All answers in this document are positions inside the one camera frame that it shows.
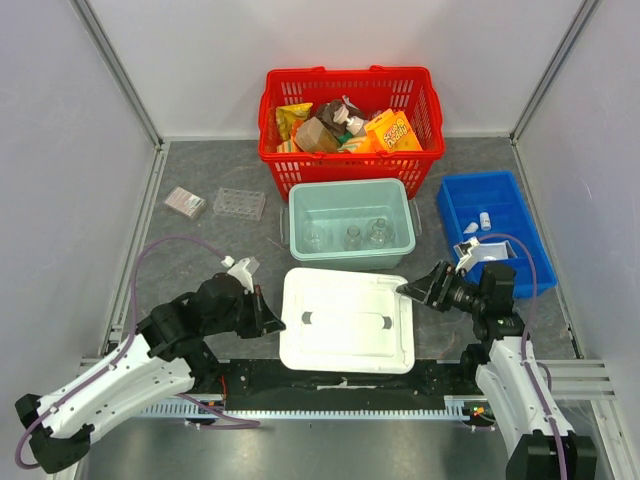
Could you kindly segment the white bin lid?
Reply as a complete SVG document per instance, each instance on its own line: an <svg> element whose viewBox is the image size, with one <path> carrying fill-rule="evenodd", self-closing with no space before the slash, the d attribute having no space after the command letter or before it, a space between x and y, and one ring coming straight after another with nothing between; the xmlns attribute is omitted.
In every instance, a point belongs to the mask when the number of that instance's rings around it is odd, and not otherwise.
<svg viewBox="0 0 640 480"><path fill-rule="evenodd" d="M294 268L279 358L291 370L400 375L415 364L413 303L397 275Z"/></svg>

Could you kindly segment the white capped vial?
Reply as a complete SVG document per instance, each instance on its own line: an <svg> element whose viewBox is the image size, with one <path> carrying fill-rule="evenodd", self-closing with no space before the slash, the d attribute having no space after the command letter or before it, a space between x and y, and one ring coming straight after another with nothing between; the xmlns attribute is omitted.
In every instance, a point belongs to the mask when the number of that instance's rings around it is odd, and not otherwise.
<svg viewBox="0 0 640 480"><path fill-rule="evenodd" d="M482 231L490 231L492 228L490 215L488 212L481 212L479 214L480 228Z"/></svg>
<svg viewBox="0 0 640 480"><path fill-rule="evenodd" d="M479 229L479 225L476 222L471 222L465 229L464 233L475 233Z"/></svg>

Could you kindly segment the small glass vial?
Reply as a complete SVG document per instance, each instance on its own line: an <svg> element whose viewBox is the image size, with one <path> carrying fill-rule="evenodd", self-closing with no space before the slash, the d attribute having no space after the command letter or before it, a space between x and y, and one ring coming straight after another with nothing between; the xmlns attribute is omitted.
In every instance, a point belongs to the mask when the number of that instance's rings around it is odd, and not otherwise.
<svg viewBox="0 0 640 480"><path fill-rule="evenodd" d="M357 251L361 249L362 234L357 225L350 225L345 233L343 239L343 246L345 251Z"/></svg>

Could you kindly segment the small glass beaker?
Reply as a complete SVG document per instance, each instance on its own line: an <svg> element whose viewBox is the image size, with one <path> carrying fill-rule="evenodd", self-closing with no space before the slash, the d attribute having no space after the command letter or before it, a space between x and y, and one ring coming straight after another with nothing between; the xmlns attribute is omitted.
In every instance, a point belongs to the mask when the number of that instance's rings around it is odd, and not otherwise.
<svg viewBox="0 0 640 480"><path fill-rule="evenodd" d="M303 246L307 253L321 253L326 247L326 231L316 224L306 225L302 232Z"/></svg>

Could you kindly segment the black powder sachet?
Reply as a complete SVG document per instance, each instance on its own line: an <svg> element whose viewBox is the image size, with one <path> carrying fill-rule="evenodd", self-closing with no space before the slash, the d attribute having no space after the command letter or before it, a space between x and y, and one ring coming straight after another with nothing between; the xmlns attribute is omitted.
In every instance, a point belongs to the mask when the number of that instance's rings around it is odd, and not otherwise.
<svg viewBox="0 0 640 480"><path fill-rule="evenodd" d="M518 255L516 253L516 251L514 250L511 242L509 240L505 240L503 242L504 244L504 250L505 250L505 258L506 259L512 259L512 258L517 258Z"/></svg>

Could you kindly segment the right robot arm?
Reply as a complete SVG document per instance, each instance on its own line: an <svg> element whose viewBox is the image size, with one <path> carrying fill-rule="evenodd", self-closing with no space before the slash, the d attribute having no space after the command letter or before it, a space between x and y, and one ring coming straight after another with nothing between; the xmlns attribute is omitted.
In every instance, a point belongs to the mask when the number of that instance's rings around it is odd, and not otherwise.
<svg viewBox="0 0 640 480"><path fill-rule="evenodd" d="M435 311L472 317L476 343L461 355L458 381L483 393L509 455L508 479L592 479L597 449L575 432L539 371L526 325L514 308L516 272L502 262L483 268L478 283L446 262L397 293Z"/></svg>

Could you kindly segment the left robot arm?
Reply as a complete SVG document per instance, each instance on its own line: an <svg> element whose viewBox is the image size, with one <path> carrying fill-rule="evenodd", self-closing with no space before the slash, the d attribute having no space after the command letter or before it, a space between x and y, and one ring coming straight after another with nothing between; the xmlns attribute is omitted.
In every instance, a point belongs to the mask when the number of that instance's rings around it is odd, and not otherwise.
<svg viewBox="0 0 640 480"><path fill-rule="evenodd" d="M58 473L81 460L92 444L147 406L220 380L206 338L234 333L259 338L286 326L259 287L218 273L194 292L155 307L120 345L70 383L15 403L25 432L15 451L25 470Z"/></svg>

